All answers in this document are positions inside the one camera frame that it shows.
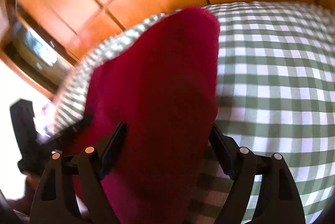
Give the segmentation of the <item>person's left hand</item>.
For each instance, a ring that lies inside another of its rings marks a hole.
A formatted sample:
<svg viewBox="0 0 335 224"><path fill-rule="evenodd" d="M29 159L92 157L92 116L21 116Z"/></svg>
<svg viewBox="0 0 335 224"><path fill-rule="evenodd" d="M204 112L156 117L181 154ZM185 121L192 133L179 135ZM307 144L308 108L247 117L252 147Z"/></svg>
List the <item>person's left hand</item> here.
<svg viewBox="0 0 335 224"><path fill-rule="evenodd" d="M13 210L18 211L27 217L30 216L33 198L39 181L40 178L38 176L27 174L23 197L17 200L7 200Z"/></svg>

